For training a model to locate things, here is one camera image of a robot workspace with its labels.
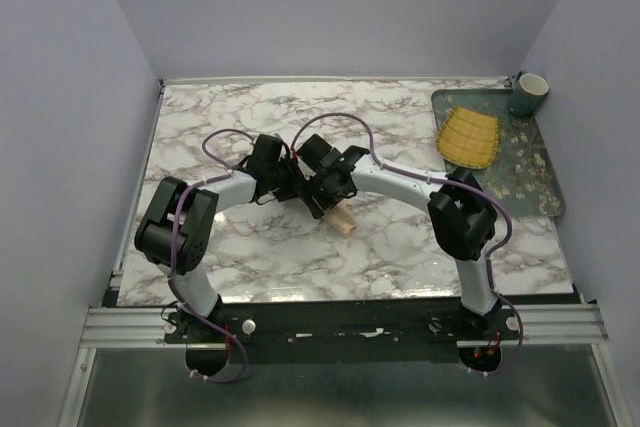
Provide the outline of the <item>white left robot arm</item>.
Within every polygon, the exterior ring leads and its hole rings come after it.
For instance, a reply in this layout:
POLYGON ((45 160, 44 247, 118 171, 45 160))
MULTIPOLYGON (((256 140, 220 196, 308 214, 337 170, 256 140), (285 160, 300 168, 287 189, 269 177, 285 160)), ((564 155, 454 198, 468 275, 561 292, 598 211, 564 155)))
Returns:
POLYGON ((222 327, 216 312, 221 299, 201 262, 213 233, 215 215, 272 194, 292 198, 290 151, 278 136, 260 134, 253 150, 226 172, 191 185, 162 179, 134 235, 134 246, 168 276, 170 289, 189 312, 187 329, 201 342, 214 340, 222 327))

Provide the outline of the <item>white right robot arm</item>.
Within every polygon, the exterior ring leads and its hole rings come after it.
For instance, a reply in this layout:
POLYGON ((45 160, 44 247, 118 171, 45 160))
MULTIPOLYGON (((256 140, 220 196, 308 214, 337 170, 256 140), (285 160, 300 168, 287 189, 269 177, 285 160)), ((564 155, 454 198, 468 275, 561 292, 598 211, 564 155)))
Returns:
POLYGON ((296 150, 311 176, 303 199, 318 218, 359 192, 389 197, 429 215, 436 241, 455 260, 461 286, 460 326, 480 339, 496 327, 499 304, 489 273, 487 243, 495 235, 497 208, 470 171, 433 177, 428 173, 376 160, 371 151, 350 146, 341 152, 318 135, 296 150))

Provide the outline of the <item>peach cloth napkin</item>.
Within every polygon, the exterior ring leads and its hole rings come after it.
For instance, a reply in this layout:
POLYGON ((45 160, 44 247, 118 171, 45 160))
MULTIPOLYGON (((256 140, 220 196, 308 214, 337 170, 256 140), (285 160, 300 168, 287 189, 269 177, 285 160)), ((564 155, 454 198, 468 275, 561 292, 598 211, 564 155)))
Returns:
POLYGON ((322 220, 343 236, 350 236, 357 228, 357 222, 345 202, 326 211, 322 220))

